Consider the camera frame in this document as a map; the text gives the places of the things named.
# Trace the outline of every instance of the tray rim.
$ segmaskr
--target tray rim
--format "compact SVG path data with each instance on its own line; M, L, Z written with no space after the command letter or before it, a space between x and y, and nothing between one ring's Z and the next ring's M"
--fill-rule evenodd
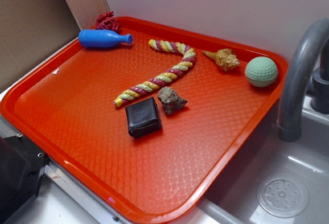
M166 31L166 33L170 33L172 37L179 36L182 38L180 41L184 42L186 45L190 45L193 47L194 44L197 44L198 40L201 41L212 41L214 45L220 43L227 45L231 48L239 48L251 52L255 52L257 54L262 54L267 56L273 60L275 60L278 70L279 70L279 83L274 91L270 94L269 98L261 105L252 119L255 117L258 118L257 122L248 122L247 125L242 129L239 135L233 140L231 145L227 148L224 154L218 159L218 162L214 165L214 167L208 172L205 178L201 181L201 183L197 186L197 188L193 191L191 196L178 208L173 209L172 211L159 214L149 214L141 211L132 203L128 202L126 199L123 199L120 194L115 191L111 192L111 195L115 197L115 203L113 203L112 199L106 199L104 196L108 196L109 192L105 188L110 187L109 185L104 184L103 181L99 179L95 179L92 177L92 174L88 172L82 172L77 168L79 163L75 161L73 158L71 162L68 162L65 158L67 155L64 151L60 153L56 153L56 156L52 157L57 163L59 163L63 168L68 170L72 175L74 175L79 181L81 181L84 185L86 185L89 189L94 191L96 195L98 195L102 200L104 200L107 204L111 205L114 209L116 209L119 213L125 216L130 221L134 221L137 223L163 223L167 221L174 220L189 211L193 208L197 202L202 198L205 194L206 190L210 187L213 181L216 180L219 173L225 168L225 166L229 163L235 153L239 150L239 148L244 144L247 138L251 135L251 133L255 130L261 120L265 117L265 115L269 112L269 110L273 107L273 105L277 102L280 97L285 74L287 72L288 63L278 54L269 52L266 50L254 48L251 46L234 43L227 40L222 40L218 38L214 38L207 35L198 34L195 32L190 32L182 29L177 29L153 22L148 22L144 20L139 20L137 18L132 17L118 17L117 18L122 27L125 25L135 23L140 27L148 27L157 31L157 33L161 34L162 31ZM193 43L190 43L190 38L196 38ZM78 42L78 39L75 39L70 45L65 47L63 50L52 56L47 62L43 65L32 71L30 74L26 75L20 81L18 81L3 97L0 103L0 113L7 119L11 124L13 124L17 129L26 134L32 141L41 143L43 145L43 150L49 154L54 154L53 148L51 144L47 144L45 141L48 139L39 133L35 133L33 131L33 127L26 124L24 120L22 120L18 115L15 114L15 102L20 98L20 96L27 92L29 88L33 85L30 85L31 82L34 84L43 79L46 75L54 71L59 65L68 60L75 53L80 51L83 47Z

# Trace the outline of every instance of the blue plastic bottle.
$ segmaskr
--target blue plastic bottle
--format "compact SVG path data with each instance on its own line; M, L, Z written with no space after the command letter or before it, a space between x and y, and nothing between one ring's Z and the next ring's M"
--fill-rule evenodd
M92 48L112 48L119 43L133 42L132 35L119 35L111 30L82 30L78 39L82 46Z

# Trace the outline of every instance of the red coral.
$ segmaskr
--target red coral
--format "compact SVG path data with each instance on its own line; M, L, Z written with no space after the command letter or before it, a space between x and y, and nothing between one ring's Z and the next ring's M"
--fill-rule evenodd
M114 18L113 12L106 12L96 20L96 30L112 30L114 32L118 32L120 29L119 22Z

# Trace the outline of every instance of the conch shell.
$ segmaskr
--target conch shell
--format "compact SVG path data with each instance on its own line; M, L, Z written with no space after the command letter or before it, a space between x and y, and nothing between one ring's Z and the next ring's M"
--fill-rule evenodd
M239 60L236 58L236 55L232 52L232 49L221 49L216 53L202 51L202 53L213 59L216 64L224 71L230 71L235 69L237 66L240 65Z

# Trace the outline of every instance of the brown stone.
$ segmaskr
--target brown stone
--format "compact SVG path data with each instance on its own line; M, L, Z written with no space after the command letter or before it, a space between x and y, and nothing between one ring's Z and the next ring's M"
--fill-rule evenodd
M183 109L187 103L187 100L180 97L176 91L169 87L164 87L159 91L158 99L167 115L172 115L176 110Z

